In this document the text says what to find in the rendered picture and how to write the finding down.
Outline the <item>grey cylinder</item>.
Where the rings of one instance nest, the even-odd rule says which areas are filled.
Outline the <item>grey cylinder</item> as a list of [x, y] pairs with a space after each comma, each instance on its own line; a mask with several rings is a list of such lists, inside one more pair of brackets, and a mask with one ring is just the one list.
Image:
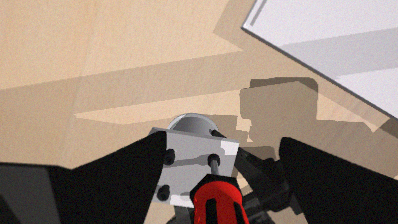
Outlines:
[[216, 124], [207, 116], [199, 113], [185, 113], [173, 119], [167, 129], [212, 136], [211, 132], [219, 132]]

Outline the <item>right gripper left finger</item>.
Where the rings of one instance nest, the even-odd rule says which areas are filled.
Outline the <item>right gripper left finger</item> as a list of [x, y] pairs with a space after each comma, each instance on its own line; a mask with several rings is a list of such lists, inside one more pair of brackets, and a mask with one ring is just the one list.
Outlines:
[[0, 162], [0, 224], [144, 224], [167, 132], [73, 169]]

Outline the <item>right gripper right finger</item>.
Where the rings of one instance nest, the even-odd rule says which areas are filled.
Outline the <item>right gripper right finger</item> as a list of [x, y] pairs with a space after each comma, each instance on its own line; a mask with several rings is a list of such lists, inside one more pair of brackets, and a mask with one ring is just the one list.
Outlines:
[[291, 137], [279, 146], [308, 224], [398, 224], [398, 180]]

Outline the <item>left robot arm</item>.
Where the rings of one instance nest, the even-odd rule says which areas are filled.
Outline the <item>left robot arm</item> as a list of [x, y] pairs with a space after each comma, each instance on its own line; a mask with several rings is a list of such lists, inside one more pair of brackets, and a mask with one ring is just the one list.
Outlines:
[[273, 224], [273, 223], [272, 223], [271, 220], [268, 218], [268, 219], [265, 220], [265, 224]]

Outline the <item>red screwdriver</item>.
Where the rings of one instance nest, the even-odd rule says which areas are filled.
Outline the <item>red screwdriver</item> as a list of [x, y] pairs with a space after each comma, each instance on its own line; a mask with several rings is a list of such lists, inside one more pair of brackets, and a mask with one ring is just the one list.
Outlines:
[[193, 224], [249, 224], [236, 177], [219, 175], [217, 160], [189, 196], [195, 210]]

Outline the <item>white shallow rectangular tray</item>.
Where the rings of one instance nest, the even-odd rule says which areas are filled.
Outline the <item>white shallow rectangular tray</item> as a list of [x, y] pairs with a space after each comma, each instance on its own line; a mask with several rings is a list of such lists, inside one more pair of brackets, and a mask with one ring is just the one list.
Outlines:
[[398, 0], [255, 0], [241, 29], [398, 121]]

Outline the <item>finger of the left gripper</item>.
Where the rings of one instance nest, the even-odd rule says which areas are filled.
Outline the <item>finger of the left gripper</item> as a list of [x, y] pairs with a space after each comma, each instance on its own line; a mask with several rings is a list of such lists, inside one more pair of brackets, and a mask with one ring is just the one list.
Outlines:
[[175, 206], [175, 224], [193, 224], [193, 215], [195, 208]]
[[245, 178], [260, 203], [289, 188], [287, 180], [273, 158], [262, 160], [238, 147], [234, 166]]

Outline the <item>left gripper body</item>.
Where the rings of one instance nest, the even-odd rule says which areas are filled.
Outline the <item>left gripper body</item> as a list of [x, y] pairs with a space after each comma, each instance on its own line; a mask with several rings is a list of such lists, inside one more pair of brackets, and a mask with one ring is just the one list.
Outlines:
[[[285, 172], [281, 160], [279, 159], [275, 162], [284, 175]], [[284, 177], [286, 178], [286, 175], [284, 175]], [[249, 224], [265, 224], [265, 220], [268, 218], [270, 218], [271, 222], [273, 223], [274, 221], [268, 215], [268, 211], [280, 212], [288, 207], [291, 207], [295, 215], [303, 213], [290, 187], [285, 192], [267, 200], [262, 204], [259, 202], [253, 191], [243, 197], [246, 204], [243, 209], [250, 207], [245, 210]], [[275, 224], [275, 222], [273, 224]]]

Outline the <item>grey metal bracket with holes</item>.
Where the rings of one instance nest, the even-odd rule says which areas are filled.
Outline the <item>grey metal bracket with holes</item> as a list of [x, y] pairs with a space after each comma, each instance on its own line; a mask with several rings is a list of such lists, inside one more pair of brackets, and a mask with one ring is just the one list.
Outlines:
[[[167, 149], [173, 149], [175, 160], [172, 165], [163, 164], [162, 173], [152, 202], [194, 208], [190, 191], [207, 175], [211, 174], [208, 156], [220, 157], [219, 175], [231, 177], [239, 141], [177, 130], [152, 127], [148, 136], [157, 132], [167, 132]], [[159, 188], [168, 185], [170, 195], [167, 201], [157, 199]]]

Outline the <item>black screw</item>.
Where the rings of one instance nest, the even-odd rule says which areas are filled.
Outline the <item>black screw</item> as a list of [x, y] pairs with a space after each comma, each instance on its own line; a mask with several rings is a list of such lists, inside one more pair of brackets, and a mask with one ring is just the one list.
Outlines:
[[208, 165], [211, 167], [211, 161], [217, 160], [218, 166], [220, 165], [220, 157], [217, 154], [210, 154], [208, 156]]
[[175, 160], [175, 153], [173, 149], [168, 149], [165, 154], [164, 164], [172, 165]]
[[170, 190], [168, 185], [163, 185], [161, 188], [159, 188], [158, 193], [157, 193], [157, 198], [160, 201], [167, 201], [170, 195]]

